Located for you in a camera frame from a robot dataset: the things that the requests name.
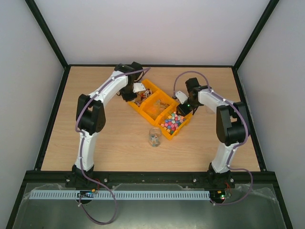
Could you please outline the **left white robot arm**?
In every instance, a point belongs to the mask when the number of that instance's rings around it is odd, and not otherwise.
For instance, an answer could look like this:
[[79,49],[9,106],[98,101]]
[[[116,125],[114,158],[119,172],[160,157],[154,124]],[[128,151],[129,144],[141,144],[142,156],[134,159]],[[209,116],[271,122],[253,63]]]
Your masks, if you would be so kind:
[[72,166],[72,175],[76,187],[95,184],[93,179],[94,151],[99,132],[106,124],[105,107],[120,93],[123,100],[130,102],[137,97],[137,92],[145,87],[139,82],[149,69],[140,63],[118,64],[110,77],[95,91],[78,98],[75,131],[80,134],[77,159]]

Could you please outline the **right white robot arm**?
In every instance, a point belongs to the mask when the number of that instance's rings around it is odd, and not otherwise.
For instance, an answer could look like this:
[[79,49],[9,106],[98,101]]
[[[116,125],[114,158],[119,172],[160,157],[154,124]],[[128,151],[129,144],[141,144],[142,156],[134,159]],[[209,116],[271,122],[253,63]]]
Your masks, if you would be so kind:
[[194,113],[200,106],[206,106],[216,114],[216,135],[220,144],[215,158],[209,164],[207,183],[218,187],[230,182],[232,159],[249,137],[245,104],[233,103],[221,97],[208,84],[199,85],[197,78],[190,78],[185,84],[187,95],[181,91],[173,91],[174,98],[180,102],[176,108],[179,114],[186,116]]

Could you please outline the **yellow bin with lollipops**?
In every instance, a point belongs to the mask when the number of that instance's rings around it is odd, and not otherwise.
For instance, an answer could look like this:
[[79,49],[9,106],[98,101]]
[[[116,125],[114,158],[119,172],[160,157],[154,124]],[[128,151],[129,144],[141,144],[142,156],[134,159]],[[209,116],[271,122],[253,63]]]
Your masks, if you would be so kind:
[[159,99],[157,95],[160,92],[160,88],[148,79],[143,80],[142,84],[146,90],[136,93],[137,98],[128,102],[128,104],[140,115],[149,115],[152,119],[155,119],[159,112],[159,105],[157,104]]

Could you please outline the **yellow bin with star candies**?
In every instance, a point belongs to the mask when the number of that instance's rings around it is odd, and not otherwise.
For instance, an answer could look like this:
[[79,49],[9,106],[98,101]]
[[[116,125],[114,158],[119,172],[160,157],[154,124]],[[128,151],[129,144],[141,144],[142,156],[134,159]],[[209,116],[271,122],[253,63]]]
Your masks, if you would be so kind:
[[156,118],[155,126],[161,129],[166,139],[172,140],[183,127],[188,125],[192,117],[192,113],[178,114],[176,107],[169,106]]

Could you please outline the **clear glass jar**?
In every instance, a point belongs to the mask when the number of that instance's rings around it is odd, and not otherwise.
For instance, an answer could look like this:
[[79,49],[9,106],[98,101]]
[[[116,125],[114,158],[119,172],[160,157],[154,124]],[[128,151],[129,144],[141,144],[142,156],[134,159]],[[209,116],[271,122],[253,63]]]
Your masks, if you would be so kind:
[[158,127],[151,128],[149,131],[148,142],[152,147],[158,147],[161,144],[162,132]]

